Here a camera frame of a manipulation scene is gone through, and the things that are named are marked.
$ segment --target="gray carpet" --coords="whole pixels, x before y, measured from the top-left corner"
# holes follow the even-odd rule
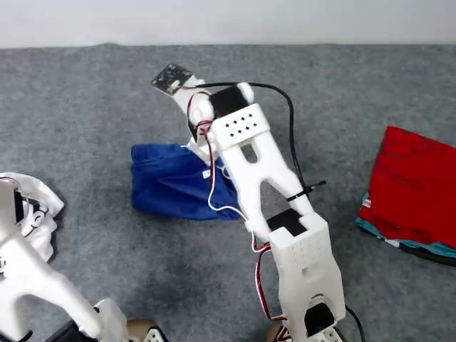
[[[177,106],[149,86],[174,61],[206,81],[259,81],[296,106],[299,159],[329,221],[346,300],[369,341],[453,341],[456,269],[410,256],[355,228],[383,131],[398,125],[456,145],[454,46],[205,46],[0,51],[0,167],[48,183],[66,203],[53,268],[92,303],[109,296],[130,317],[154,317],[171,341],[263,341],[255,256],[240,222],[188,222],[130,206],[130,147],[185,143]],[[291,165],[283,99],[257,99]],[[264,189],[271,216],[283,199]],[[277,275],[263,282],[275,311]],[[36,340],[68,320],[22,303]],[[340,322],[359,341],[354,321]]]

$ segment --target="folded clothing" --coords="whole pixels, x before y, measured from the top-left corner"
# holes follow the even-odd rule
[[[48,261],[54,253],[51,235],[57,228],[53,219],[62,210],[63,202],[47,185],[35,177],[14,172],[0,173],[0,177],[16,180],[23,195],[27,196],[22,199],[24,213],[28,214],[20,223],[21,233],[38,254]],[[8,265],[0,262],[0,272],[7,277]]]
[[[209,208],[209,167],[185,146],[134,145],[131,149],[132,206],[138,210],[184,219],[237,219],[230,209]],[[238,208],[237,192],[216,161],[211,204]]]
[[[363,217],[369,216],[369,211],[371,208],[371,201],[369,200],[369,194],[366,194],[363,198],[363,204],[360,209],[362,211]],[[392,244],[394,247],[401,247],[401,245],[409,247],[411,249],[425,249],[430,253],[436,254],[438,256],[453,258],[456,260],[456,249],[450,248],[444,244],[439,242],[434,242],[433,244],[421,244],[419,242],[411,241],[411,240],[401,240],[401,239],[387,239],[375,225],[365,219],[361,219],[358,217],[355,221],[356,225],[367,232],[375,235],[376,237],[385,240],[387,243]]]
[[[387,239],[456,248],[456,149],[388,127],[359,217]]]

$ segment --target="white wall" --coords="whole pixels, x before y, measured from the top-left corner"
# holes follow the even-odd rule
[[[0,0],[0,47],[456,43],[453,0]]]

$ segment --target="black cable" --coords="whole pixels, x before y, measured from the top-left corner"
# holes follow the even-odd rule
[[[345,304],[345,309],[347,309],[347,312],[352,315],[353,319],[355,320],[356,322],[356,325],[358,326],[358,330],[359,330],[359,334],[361,336],[361,342],[366,342],[366,337],[364,336],[364,329],[363,329],[363,324],[361,324],[361,321],[358,317],[358,315],[355,313],[355,311],[353,311],[352,309],[350,309],[350,307],[348,307],[347,304]]]
[[[235,86],[239,82],[216,82],[216,83],[206,83],[206,84],[200,84],[197,85],[196,88],[211,88],[211,87],[225,87],[225,86]],[[296,173],[298,174],[299,182],[301,183],[302,188],[304,189],[304,192],[299,194],[303,195],[306,194],[308,196],[308,193],[313,190],[312,186],[307,187],[306,182],[304,181],[304,177],[301,172],[301,166],[299,165],[298,157],[296,156],[296,146],[294,142],[294,106],[293,106],[293,101],[291,101],[290,96],[282,89],[279,87],[276,87],[275,85],[272,84],[266,84],[266,83],[256,83],[256,82],[249,82],[249,85],[252,87],[258,87],[258,88],[266,88],[266,89],[271,89],[275,90],[277,93],[282,95],[285,99],[286,102],[288,103],[289,107],[289,144],[290,144],[290,152],[291,152],[291,158],[293,159],[293,164],[294,168],[296,169]]]

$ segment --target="white plastic bracket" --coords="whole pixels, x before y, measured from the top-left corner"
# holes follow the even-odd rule
[[[247,216],[247,230],[269,241],[270,229],[261,212],[261,182],[268,182],[288,198],[303,191],[298,177],[286,165],[257,103],[216,119],[211,131],[236,187],[239,206]],[[246,160],[242,152],[246,144],[252,145],[257,162]],[[314,212],[306,196],[296,198],[290,205],[303,216]]]

